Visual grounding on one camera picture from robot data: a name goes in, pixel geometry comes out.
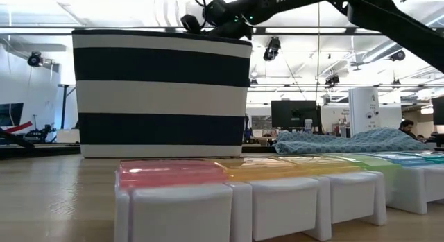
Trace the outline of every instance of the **ceiling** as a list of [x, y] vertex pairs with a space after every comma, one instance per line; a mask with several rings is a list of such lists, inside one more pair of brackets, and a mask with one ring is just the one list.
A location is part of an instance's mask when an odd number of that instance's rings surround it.
[[[444, 0], [393, 1], [400, 10], [422, 23], [444, 27]], [[0, 38], [12, 35], [10, 42], [17, 49], [27, 51], [29, 47], [38, 47], [46, 57], [63, 66], [72, 64], [69, 55], [72, 28], [180, 28], [179, 19], [184, 14], [200, 17], [201, 7], [194, 0], [0, 0]], [[323, 96], [347, 96], [349, 87], [324, 88], [325, 77], [331, 74], [339, 76], [340, 84], [351, 86], [390, 84], [394, 78], [408, 85], [444, 84], [443, 74], [408, 51], [404, 51], [403, 61], [387, 60], [390, 54], [401, 49], [389, 38], [362, 29], [354, 35], [344, 35], [344, 30], [350, 27], [356, 26], [326, 2], [282, 12], [260, 24], [257, 30], [265, 31], [253, 36], [250, 68], [250, 77], [259, 84], [250, 88], [249, 104], [281, 98], [322, 101]], [[265, 62], [264, 47], [273, 33], [281, 34], [278, 36], [282, 50], [274, 61]], [[370, 63], [359, 66], [360, 70], [350, 65], [362, 61]], [[72, 73], [66, 75], [74, 79]], [[385, 87], [380, 88], [380, 100], [393, 103], [403, 97], [414, 101], [418, 97], [427, 98], [432, 92], [441, 91]]]

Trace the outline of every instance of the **blue lid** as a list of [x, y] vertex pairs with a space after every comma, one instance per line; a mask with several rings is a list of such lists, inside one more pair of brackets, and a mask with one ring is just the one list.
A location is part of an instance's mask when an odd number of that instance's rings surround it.
[[417, 161], [417, 162], [412, 162], [412, 161], [399, 162], [399, 161], [397, 161], [397, 162], [393, 162], [393, 163], [400, 164], [402, 166], [430, 166], [430, 165], [434, 165], [434, 163], [430, 162], [430, 161]]
[[366, 155], [370, 155], [373, 157], [379, 157], [382, 159], [389, 160], [402, 160], [402, 161], [416, 161], [416, 160], [424, 160], [423, 158], [415, 155], [404, 155], [399, 153], [366, 153]]
[[433, 153], [429, 151], [417, 151], [417, 152], [394, 152], [401, 155], [410, 155], [410, 156], [418, 156], [425, 159], [444, 159], [444, 154]]

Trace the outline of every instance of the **pink lid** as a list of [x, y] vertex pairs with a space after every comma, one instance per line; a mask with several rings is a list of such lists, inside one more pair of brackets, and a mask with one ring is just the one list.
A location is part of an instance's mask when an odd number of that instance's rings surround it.
[[223, 169], [214, 162], [183, 159], [123, 161], [119, 177], [121, 189], [228, 181]]

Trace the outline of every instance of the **black and white stripe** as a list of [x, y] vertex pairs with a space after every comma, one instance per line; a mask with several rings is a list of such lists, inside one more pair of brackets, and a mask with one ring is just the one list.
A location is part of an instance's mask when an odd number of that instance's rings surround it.
[[74, 31], [85, 157], [239, 156], [251, 45], [145, 31]]

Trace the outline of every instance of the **monitor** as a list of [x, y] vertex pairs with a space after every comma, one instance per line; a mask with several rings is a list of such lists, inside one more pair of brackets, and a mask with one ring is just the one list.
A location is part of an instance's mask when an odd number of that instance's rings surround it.
[[20, 124], [23, 103], [0, 104], [0, 127]]
[[318, 126], [316, 101], [271, 101], [271, 125], [274, 128], [301, 128], [305, 119], [313, 120], [311, 126]]
[[444, 125], [444, 97], [433, 98], [432, 104], [434, 125]]

